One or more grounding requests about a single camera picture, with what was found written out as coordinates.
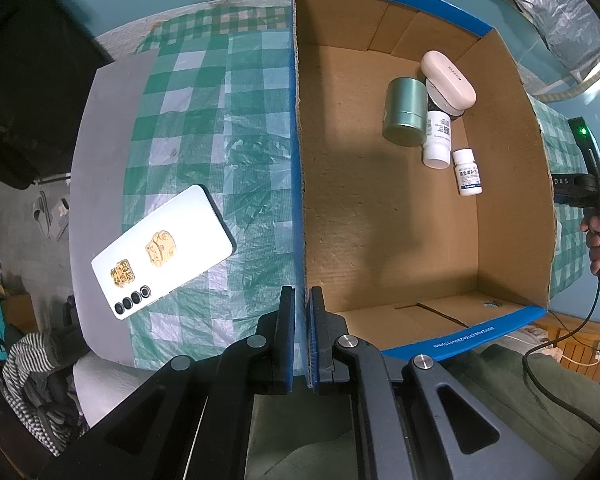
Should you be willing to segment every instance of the green metal canister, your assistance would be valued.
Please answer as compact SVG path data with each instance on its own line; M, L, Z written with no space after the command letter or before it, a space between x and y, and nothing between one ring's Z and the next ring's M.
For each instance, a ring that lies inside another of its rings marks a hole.
M384 104L382 134L400 146L420 146L426 139L427 88L411 77L389 83Z

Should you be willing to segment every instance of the green checkered cloth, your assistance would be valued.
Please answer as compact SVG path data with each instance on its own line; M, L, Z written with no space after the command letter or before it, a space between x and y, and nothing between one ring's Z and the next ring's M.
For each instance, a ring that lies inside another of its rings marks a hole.
M552 173L582 173L582 156L567 119L537 99L529 96L529 100L540 124L549 170ZM580 231L582 210L562 204L556 205L555 209L562 235L552 265L551 297L582 276L586 254L584 233Z
M139 49L159 51L132 134L123 230L202 184L237 249L127 318L138 367L222 353L296 285L289 21L289 7L215 8L163 23Z
M157 25L138 46L136 53L204 36L277 28L291 28L291 7L218 6L183 14Z

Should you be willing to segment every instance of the striped cloth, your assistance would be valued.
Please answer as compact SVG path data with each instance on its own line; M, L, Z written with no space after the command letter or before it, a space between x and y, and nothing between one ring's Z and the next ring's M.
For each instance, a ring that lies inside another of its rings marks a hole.
M46 354L43 335L27 334L11 347L2 368L0 392L29 433L58 456L70 443L72 428L56 424L51 419L48 419L48 425L43 424L38 409L23 394L24 384L32 372L50 374L56 370Z

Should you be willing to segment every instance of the metal screw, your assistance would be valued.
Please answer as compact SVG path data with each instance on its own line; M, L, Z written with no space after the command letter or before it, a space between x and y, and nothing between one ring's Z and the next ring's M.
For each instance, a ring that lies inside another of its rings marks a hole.
M247 345L251 348L262 348L267 344L267 338L263 335L251 335L247 338Z
M418 354L413 358L413 364L415 364L420 370L429 370L433 366L433 359L428 355Z
M171 368L174 370L186 370L191 364L191 358L186 355L178 355L171 360Z
M338 344L343 348L353 348L358 345L358 338L354 335L341 335L338 338Z

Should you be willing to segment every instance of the gray table surface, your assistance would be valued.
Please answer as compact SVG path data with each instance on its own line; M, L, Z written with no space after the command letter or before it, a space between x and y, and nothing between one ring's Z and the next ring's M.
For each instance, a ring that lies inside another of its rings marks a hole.
M134 365L125 320L111 311L91 260L122 234L122 188L136 112L157 50L96 72L82 115L71 174L69 252L75 303L87 344L110 361Z

